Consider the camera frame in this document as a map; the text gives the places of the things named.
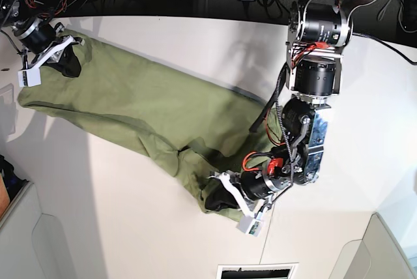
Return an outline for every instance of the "table surface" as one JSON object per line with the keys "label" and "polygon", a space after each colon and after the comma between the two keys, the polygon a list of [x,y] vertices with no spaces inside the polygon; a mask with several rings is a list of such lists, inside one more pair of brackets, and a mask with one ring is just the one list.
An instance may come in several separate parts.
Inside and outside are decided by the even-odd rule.
{"label": "table surface", "polygon": [[[61,21],[264,99],[285,60],[284,26],[164,17]],[[5,40],[0,50],[1,68],[19,69],[19,57]],[[417,50],[401,50],[416,59]],[[334,119],[320,179],[294,187],[258,238],[241,234],[227,218],[203,214],[149,158],[63,119],[16,104],[15,115],[0,117],[0,125],[15,124],[14,133],[3,131],[0,150],[17,174],[36,184],[42,212],[62,222],[79,278],[212,279],[219,264],[294,262],[299,263],[296,279],[328,278],[343,246],[362,238],[371,214],[417,169],[411,149],[417,142],[417,71],[361,38],[353,38],[345,50],[343,66],[342,94],[330,102]],[[15,71],[0,72],[0,82],[12,84],[17,97]],[[155,186],[163,192],[157,198]],[[411,193],[407,189],[401,193]]]}

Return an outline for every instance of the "green cloth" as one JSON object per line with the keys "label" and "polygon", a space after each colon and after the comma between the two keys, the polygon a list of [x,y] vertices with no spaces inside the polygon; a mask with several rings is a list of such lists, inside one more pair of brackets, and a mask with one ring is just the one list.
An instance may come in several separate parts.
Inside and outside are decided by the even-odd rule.
{"label": "green cloth", "polygon": [[[269,149],[264,133],[248,137],[262,104],[236,92],[75,33],[82,71],[63,77],[43,66],[42,85],[22,89],[18,101],[83,130],[149,156],[199,202],[218,184],[212,170],[240,171],[251,150]],[[237,220],[240,212],[223,215]]]}

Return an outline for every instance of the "green fabric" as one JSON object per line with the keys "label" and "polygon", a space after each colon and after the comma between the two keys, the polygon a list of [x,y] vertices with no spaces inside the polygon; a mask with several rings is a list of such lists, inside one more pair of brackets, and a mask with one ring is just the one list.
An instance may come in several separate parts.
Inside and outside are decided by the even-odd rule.
{"label": "green fabric", "polygon": [[[262,109],[252,99],[154,63],[133,53],[85,39],[74,46],[82,72],[63,77],[41,70],[42,85],[24,88],[21,106],[62,117],[108,141],[149,156],[177,178],[199,202],[218,184],[212,170],[240,171],[244,154],[268,149],[265,135],[248,137]],[[222,211],[232,219],[238,211]]]}

